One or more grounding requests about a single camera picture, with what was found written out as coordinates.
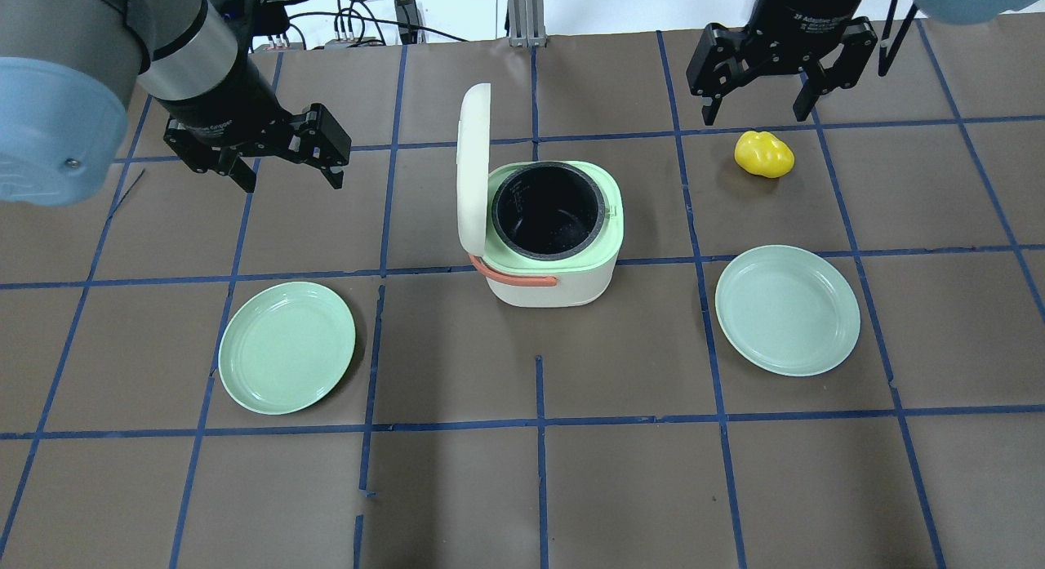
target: rice cooker handle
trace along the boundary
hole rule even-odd
[[[559,279],[553,275],[538,277],[508,275],[500,271],[493,271],[482,258],[473,254],[468,254],[468,258],[471,259],[471,264],[475,267],[475,270],[481,272],[487,279],[506,286],[514,286],[516,288],[554,288],[559,282]]]

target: yellow bell pepper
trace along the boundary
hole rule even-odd
[[[733,158],[743,170],[776,179],[794,167],[794,153],[769,132],[749,130],[740,135]]]

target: blue tape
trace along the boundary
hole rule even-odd
[[[729,414],[729,422],[835,420],[851,418],[883,418],[897,415],[896,410],[836,410],[826,412],[766,412]]]
[[[352,538],[352,569],[363,567],[363,515],[355,517],[355,533]]]
[[[374,432],[444,432],[448,430],[491,430],[495,428],[529,428],[540,426],[534,418],[507,418],[445,423],[374,424]]]
[[[283,53],[276,58],[276,71],[273,74],[272,88],[275,91],[279,87],[279,77],[283,70]],[[257,175],[261,168],[261,159],[254,160],[254,174]],[[200,450],[203,447],[204,431],[207,428],[207,415],[210,412],[210,401],[214,393],[214,371],[217,369],[217,356],[222,345],[222,338],[225,336],[225,327],[229,324],[229,317],[232,312],[232,298],[236,291],[236,277],[239,274],[239,264],[242,259],[243,240],[247,237],[247,225],[250,221],[251,207],[254,195],[248,194],[243,200],[243,209],[239,219],[239,231],[236,237],[236,248],[232,255],[232,266],[230,267],[229,288],[225,296],[225,305],[222,309],[222,319],[217,326],[217,339],[214,341],[214,350],[211,357],[211,369],[207,375],[207,387],[203,395],[203,404],[200,406],[200,418],[196,422],[195,436],[192,439],[192,454],[189,457],[189,466],[185,473],[185,487],[182,490],[182,502],[178,510],[178,523],[175,525],[175,538],[170,546],[170,562],[168,569],[178,567],[178,557],[182,549],[182,537],[185,533],[185,520],[189,509],[189,502],[192,499],[192,486],[195,481],[196,465],[200,461]]]
[[[1038,284],[1035,282],[1034,275],[1030,273],[1030,267],[1027,265],[1027,259],[1023,256],[1023,251],[1020,249],[1020,245],[1016,240],[1016,233],[1013,232],[1013,227],[1008,223],[1008,218],[1005,217],[1005,211],[1001,207],[1001,200],[998,199],[998,195],[994,190],[994,185],[991,184],[991,178],[988,176],[986,170],[983,167],[979,154],[976,153],[976,146],[973,145],[973,139],[969,136],[969,129],[966,127],[965,119],[958,111],[958,104],[954,99],[954,95],[951,93],[951,88],[947,85],[947,77],[944,76],[944,69],[939,66],[936,53],[933,51],[932,44],[929,42],[929,36],[925,31],[925,26],[922,25],[921,20],[915,20],[914,23],[918,25],[919,35],[922,37],[922,43],[925,45],[926,51],[929,52],[929,61],[932,62],[933,70],[936,71],[936,78],[939,79],[939,85],[944,88],[944,94],[947,95],[947,103],[951,107],[951,113],[954,114],[954,119],[958,123],[958,130],[961,132],[961,138],[966,141],[966,147],[969,150],[969,155],[972,156],[973,163],[976,165],[976,170],[979,173],[980,180],[983,182],[983,188],[986,190],[988,197],[991,198],[991,204],[994,206],[994,210],[998,214],[998,221],[1001,223],[1001,227],[1005,230],[1005,236],[1008,237],[1008,245],[1012,245],[1012,252],[1016,254],[1016,260],[1020,264],[1020,269],[1023,271],[1023,278],[1027,282],[1027,289],[1030,290],[1030,297],[1034,298],[1035,305],[1038,306],[1038,314],[1041,316],[1042,322],[1045,322],[1045,301],[1042,300],[1042,295],[1038,290]]]
[[[4,290],[51,290],[59,288],[84,288],[86,281],[38,281],[29,283],[0,283],[0,291]]]
[[[694,224],[693,201],[690,198],[690,178],[686,169],[686,153],[682,150],[682,131],[679,130],[678,106],[675,101],[675,89],[671,82],[671,67],[668,64],[668,51],[664,46],[664,33],[656,31],[657,47],[660,50],[660,64],[664,67],[664,77],[668,86],[668,100],[671,105],[671,121],[675,136],[675,151],[678,154],[678,170],[682,181],[682,199],[686,203],[686,214],[690,227],[690,242],[693,245],[693,256],[699,257],[700,242],[697,238]],[[718,415],[719,431],[722,443],[722,464],[725,472],[726,492],[729,498],[729,515],[733,520],[733,537],[737,547],[737,563],[740,569],[747,569],[747,554],[744,549],[743,528],[740,523],[740,504],[737,500],[737,481],[733,473],[733,454],[729,449],[729,431],[727,428],[725,400],[722,395],[722,383],[719,379],[718,356],[715,351],[715,335],[712,328],[711,312],[707,305],[707,288],[704,279],[704,268],[700,260],[694,260],[697,269],[697,289],[700,295],[700,312],[704,324],[704,340],[707,343],[707,358],[712,369],[712,384],[715,388],[715,410]]]
[[[967,124],[996,123],[996,122],[1036,122],[1045,120],[1045,114],[1029,114],[1026,116],[986,116],[981,118],[966,118],[961,121]]]
[[[85,438],[164,438],[194,436],[195,431],[187,428],[154,428],[143,430],[72,430],[44,432],[42,440],[78,440]]]
[[[540,142],[573,142],[579,140],[620,140],[624,138],[659,138],[664,136],[674,136],[671,131],[660,132],[621,132],[608,134],[577,134],[564,136],[542,136],[538,138]]]
[[[540,568],[548,569],[548,457],[544,448],[544,358],[534,358],[537,389],[537,509],[540,530]]]
[[[355,434],[366,432],[363,424],[320,426],[271,426],[245,428],[206,428],[204,436],[282,436],[287,434]]]
[[[838,203],[838,211],[841,214],[842,224],[845,226],[845,236],[849,238],[850,247],[853,250],[853,260],[856,263],[857,274],[860,278],[860,286],[863,290],[864,302],[867,305],[867,314],[870,317],[872,326],[875,331],[875,340],[878,342],[878,350],[882,358],[882,367],[885,369],[885,379],[892,395],[892,405],[896,409],[897,422],[900,425],[900,434],[904,441],[904,450],[907,453],[907,462],[911,469],[911,477],[914,480],[914,490],[918,492],[919,505],[922,507],[922,517],[925,520],[926,529],[929,532],[929,542],[932,545],[933,556],[936,559],[938,569],[945,569],[947,563],[944,561],[944,550],[939,544],[939,537],[936,533],[936,524],[932,518],[932,510],[929,508],[929,498],[925,492],[925,483],[922,480],[922,472],[918,462],[918,454],[914,453],[914,443],[911,440],[910,431],[907,428],[907,419],[903,414],[903,402],[900,400],[900,392],[893,387],[892,363],[889,360],[889,352],[885,347],[885,337],[882,335],[882,325],[878,319],[878,310],[875,308],[875,299],[870,294],[870,284],[867,282],[867,274],[864,271],[863,259],[859,246],[857,246],[856,234],[853,231],[853,223],[850,220],[845,200],[838,183],[838,174],[835,172],[835,164],[831,158],[831,150],[828,147],[828,140],[820,124],[820,117],[813,108],[813,123],[816,127],[816,137],[820,142],[820,151],[823,153],[823,161],[828,166],[828,176],[831,178],[831,187],[835,192],[835,200]]]
[[[654,258],[620,258],[618,266],[630,265],[680,265],[693,263],[692,256],[661,256]]]
[[[385,190],[385,221],[381,225],[381,276],[388,272],[389,231],[392,223],[392,196],[395,192],[395,163],[399,152],[399,121],[402,118],[402,89],[407,77],[408,46],[402,45],[399,54],[399,79],[395,90],[395,115],[392,119],[392,146],[389,149],[389,180]]]
[[[377,397],[377,365],[381,352],[381,323],[385,317],[385,286],[377,288],[377,309],[374,317],[374,340],[370,348],[370,380],[367,383],[366,431],[363,435],[363,453],[359,456],[359,490],[367,491],[370,476],[370,442],[374,429],[374,401]]]

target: table surface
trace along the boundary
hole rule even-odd
[[[195,175],[136,93],[98,196],[0,206],[0,567],[1041,567],[1042,30],[919,22],[806,122],[799,79],[765,77],[712,128],[696,31],[255,55],[354,138],[340,190],[278,159],[251,196]],[[481,82],[491,166],[619,183],[596,302],[511,308],[469,266],[455,139]],[[790,175],[734,163],[749,128]],[[765,244],[852,284],[838,368],[773,375],[722,335],[718,278]],[[317,405],[253,414],[218,340],[292,279],[345,299],[355,354]]]

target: green rim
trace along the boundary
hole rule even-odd
[[[751,249],[719,279],[715,311],[728,342],[781,375],[837,367],[860,336],[853,288],[830,263],[784,245]]]
[[[217,351],[222,385],[259,414],[311,406],[347,371],[355,322],[345,301],[308,281],[269,288],[229,321]]]

